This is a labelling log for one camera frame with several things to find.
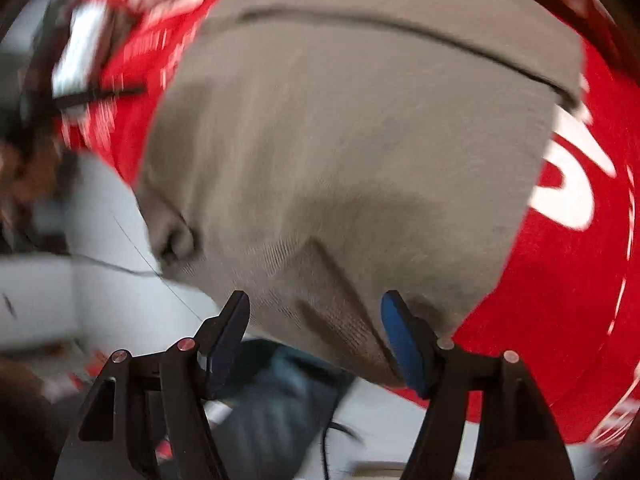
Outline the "grey knit garment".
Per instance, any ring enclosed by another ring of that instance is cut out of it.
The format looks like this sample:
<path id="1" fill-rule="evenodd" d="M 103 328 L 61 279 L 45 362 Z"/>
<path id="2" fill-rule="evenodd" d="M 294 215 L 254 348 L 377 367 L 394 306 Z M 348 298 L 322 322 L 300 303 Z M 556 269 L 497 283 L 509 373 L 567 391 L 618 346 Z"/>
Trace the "grey knit garment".
<path id="1" fill-rule="evenodd" d="M 436 332 L 496 286 L 582 43 L 534 0 L 219 0 L 134 186 L 168 278 L 258 334 L 401 381 L 398 290 Z"/>

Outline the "red blanket with white print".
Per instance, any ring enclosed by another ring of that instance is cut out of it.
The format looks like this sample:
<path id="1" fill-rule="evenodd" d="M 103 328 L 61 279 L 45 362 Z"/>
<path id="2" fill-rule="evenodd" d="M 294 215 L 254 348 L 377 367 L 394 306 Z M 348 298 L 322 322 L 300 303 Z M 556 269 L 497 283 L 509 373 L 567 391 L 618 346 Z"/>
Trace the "red blanket with white print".
<path id="1" fill-rule="evenodd" d="M 100 73 L 112 96 L 60 130 L 134 192 L 160 100 L 219 0 L 86 1 L 137 25 Z M 639 399 L 639 17 L 623 0 L 534 1 L 582 43 L 579 96 L 555 112 L 495 288 L 441 335 L 518 352 L 567 442 L 616 442 Z"/>

